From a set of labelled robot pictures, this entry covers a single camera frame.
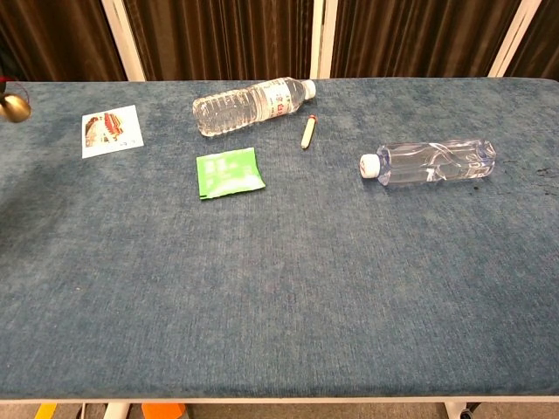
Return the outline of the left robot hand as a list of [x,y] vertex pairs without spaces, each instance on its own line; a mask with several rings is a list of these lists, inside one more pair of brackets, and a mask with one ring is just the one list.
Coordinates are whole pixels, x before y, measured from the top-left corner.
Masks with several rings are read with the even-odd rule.
[[1,75],[9,79],[20,80],[22,72],[12,52],[5,46],[0,47]]

